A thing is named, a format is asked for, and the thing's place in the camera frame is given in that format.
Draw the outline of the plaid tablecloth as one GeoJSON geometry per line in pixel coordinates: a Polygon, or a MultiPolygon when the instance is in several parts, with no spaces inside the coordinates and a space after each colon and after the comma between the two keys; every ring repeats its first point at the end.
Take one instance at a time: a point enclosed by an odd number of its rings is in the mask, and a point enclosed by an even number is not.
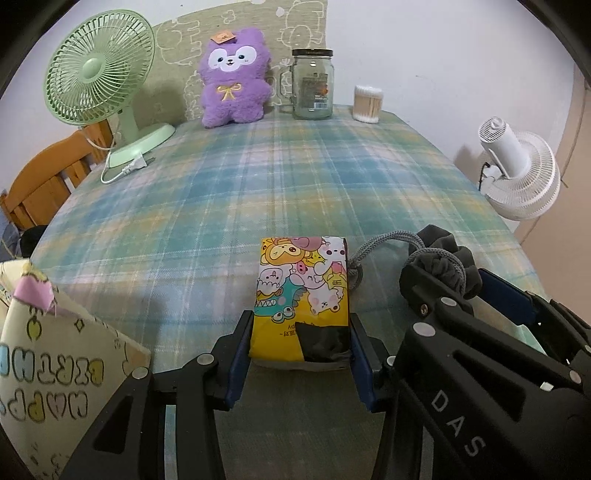
{"type": "MultiPolygon", "coordinates": [[[[335,107],[324,121],[273,111],[259,122],[177,127],[153,162],[112,185],[94,171],[50,222],[32,263],[70,298],[183,366],[231,332],[256,297],[260,240],[345,237],[349,253],[394,230],[433,224],[480,267],[545,295],[504,221],[473,183],[399,117],[376,125],[335,107]]],[[[407,245],[363,260],[351,310],[396,353],[412,312],[398,281],[407,245]]],[[[359,399],[349,368],[252,364],[242,398],[216,412],[228,479],[370,479],[383,415],[359,399]]]]}

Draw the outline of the pink wet wipes pack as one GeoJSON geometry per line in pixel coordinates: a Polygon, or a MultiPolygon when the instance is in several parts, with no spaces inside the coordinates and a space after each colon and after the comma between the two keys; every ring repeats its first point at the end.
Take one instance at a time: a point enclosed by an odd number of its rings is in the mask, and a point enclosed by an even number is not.
{"type": "Polygon", "coordinates": [[[42,281],[33,275],[24,275],[17,282],[13,297],[44,313],[55,311],[54,290],[48,280],[42,281]]]}

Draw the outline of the yellow cartoon storage box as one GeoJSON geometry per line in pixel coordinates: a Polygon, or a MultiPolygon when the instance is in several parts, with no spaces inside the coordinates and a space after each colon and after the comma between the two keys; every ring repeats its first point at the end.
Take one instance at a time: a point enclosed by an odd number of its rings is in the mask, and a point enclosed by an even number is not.
{"type": "Polygon", "coordinates": [[[29,260],[1,265],[1,426],[36,479],[57,479],[113,393],[150,351],[69,298],[29,260]],[[13,297],[48,280],[55,311],[13,297]]]}

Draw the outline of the glass mason jar mug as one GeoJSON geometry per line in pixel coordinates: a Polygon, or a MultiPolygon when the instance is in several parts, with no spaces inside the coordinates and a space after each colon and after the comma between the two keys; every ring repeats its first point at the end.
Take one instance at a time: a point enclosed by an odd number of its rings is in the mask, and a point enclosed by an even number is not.
{"type": "Polygon", "coordinates": [[[332,116],[334,104],[334,50],[297,48],[290,60],[280,61],[276,93],[281,113],[295,119],[325,120],[332,116]]]}

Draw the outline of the yellow cartoon tissue pack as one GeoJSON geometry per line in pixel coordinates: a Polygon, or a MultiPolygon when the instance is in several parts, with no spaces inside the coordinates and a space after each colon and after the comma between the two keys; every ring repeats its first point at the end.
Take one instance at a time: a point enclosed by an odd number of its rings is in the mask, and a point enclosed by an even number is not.
{"type": "Polygon", "coordinates": [[[263,239],[253,314],[249,354],[256,363],[307,371],[345,367],[351,354],[346,239],[263,239]]]}

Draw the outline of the purple plush toy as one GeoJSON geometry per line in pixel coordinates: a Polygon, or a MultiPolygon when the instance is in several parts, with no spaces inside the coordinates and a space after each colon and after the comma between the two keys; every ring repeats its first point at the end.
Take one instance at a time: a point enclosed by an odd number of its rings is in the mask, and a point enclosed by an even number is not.
{"type": "Polygon", "coordinates": [[[264,115],[273,89],[266,81],[270,49],[263,31],[247,27],[214,34],[200,60],[202,125],[252,123],[264,115]]]}

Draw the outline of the white standing fan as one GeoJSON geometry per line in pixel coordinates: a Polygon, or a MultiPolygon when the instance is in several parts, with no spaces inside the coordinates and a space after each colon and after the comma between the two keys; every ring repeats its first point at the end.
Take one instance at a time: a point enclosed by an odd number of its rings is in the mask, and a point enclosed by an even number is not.
{"type": "Polygon", "coordinates": [[[561,174],[549,144],[539,135],[514,131],[500,117],[479,127],[483,148],[479,191],[503,218],[536,219],[556,202],[561,174]]]}

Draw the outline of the cotton swab container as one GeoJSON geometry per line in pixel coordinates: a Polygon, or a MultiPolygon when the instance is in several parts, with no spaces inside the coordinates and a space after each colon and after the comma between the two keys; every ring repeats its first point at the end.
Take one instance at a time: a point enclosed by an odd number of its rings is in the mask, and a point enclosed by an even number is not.
{"type": "Polygon", "coordinates": [[[376,87],[356,85],[353,94],[353,119],[362,123],[377,124],[380,121],[384,93],[376,87]]]}

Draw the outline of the patterned beige board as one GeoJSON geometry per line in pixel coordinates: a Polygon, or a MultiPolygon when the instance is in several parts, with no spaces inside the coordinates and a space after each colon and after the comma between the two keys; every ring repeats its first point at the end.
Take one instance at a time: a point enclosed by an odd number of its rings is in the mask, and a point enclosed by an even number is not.
{"type": "Polygon", "coordinates": [[[325,1],[242,1],[198,10],[153,27],[151,71],[133,101],[140,126],[180,124],[202,116],[204,89],[199,62],[211,36],[246,27],[263,31],[270,49],[266,81],[273,88],[269,105],[287,105],[291,94],[291,51],[325,47],[325,1]]]}

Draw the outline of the green desk fan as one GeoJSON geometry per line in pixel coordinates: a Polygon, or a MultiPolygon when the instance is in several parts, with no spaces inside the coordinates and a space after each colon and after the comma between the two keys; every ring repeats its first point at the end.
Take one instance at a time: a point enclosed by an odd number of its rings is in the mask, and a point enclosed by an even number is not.
{"type": "Polygon", "coordinates": [[[118,118],[122,143],[109,149],[110,168],[143,159],[175,131],[168,123],[140,129],[135,121],[132,100],[150,73],[154,55],[154,33],[141,14],[108,10],[78,25],[47,67],[45,103],[60,121],[85,127],[118,118]]]}

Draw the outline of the black garment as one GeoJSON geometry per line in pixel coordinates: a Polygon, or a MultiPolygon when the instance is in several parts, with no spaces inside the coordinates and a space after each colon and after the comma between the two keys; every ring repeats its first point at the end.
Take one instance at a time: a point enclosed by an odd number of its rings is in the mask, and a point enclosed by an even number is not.
{"type": "Polygon", "coordinates": [[[46,229],[46,225],[37,225],[25,230],[21,234],[19,239],[19,246],[21,250],[21,256],[23,258],[31,257],[46,229]]]}

